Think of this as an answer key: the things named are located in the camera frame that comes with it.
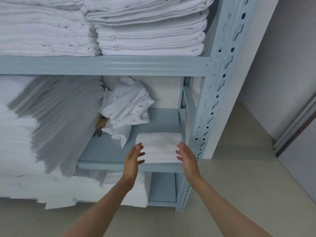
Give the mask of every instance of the hand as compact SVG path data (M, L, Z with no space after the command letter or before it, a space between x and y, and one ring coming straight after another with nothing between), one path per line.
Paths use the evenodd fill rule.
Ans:
M137 144L136 146L132 147L130 152L128 153L125 164L124 164L124 171L121 180L127 184L129 191L133 188L137 173L138 173L138 165L145 162L145 160L138 160L137 158L143 156L145 153L140 153L144 147L141 143Z
M178 148L179 150L176 150L176 153L182 157L177 156L177 159L183 161L184 174L189 184L193 187L196 181L202 179L198 169L197 159L190 148L183 142L178 144Z

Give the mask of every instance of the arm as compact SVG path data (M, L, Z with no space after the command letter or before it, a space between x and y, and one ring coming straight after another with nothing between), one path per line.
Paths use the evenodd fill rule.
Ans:
M271 237L256 223L235 209L227 200L221 197L200 175L195 155L188 146L180 142L179 151L181 155L177 159L183 161L184 174L203 200L205 206L216 222L224 237Z
M137 161L143 149L141 143L134 146L126 157L123 176L118 183L92 206L87 213L64 235L64 237L102 237L109 227L115 212L123 201L125 195L133 188L138 165L144 160Z

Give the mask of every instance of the metal shelving unit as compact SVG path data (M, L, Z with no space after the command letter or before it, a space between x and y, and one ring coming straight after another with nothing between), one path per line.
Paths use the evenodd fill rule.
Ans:
M77 165L84 169L122 170L138 133L180 132L185 138L186 125L192 126L187 143L200 163L256 2L219 0L201 56L0 56L0 73L179 76L183 88L178 109L150 109L151 122L133 126L124 148L108 135L93 137ZM190 77L194 76L203 77L197 105L190 86ZM191 187L181 163L143 164L140 170L153 172L148 205L176 207L177 211L185 208Z

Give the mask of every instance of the beige floor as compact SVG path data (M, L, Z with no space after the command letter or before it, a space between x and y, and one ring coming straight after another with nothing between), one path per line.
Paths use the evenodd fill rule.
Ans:
M276 160L269 135L236 104L201 173L230 203L270 234L316 236L316 205ZM0 236L60 236L91 204L44 210L31 200L0 199ZM105 236L222 236L193 191L183 213L121 206Z

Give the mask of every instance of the left hand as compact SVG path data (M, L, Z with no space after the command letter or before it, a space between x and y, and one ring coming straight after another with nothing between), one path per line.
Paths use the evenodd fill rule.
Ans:
M129 190L131 190L134 186L138 173L138 165L145 162L145 160L137 161L138 157L143 156L145 154L144 152L140 153L140 150L142 150L143 148L144 147L141 143L132 147L125 159L124 171L121 180L127 184Z

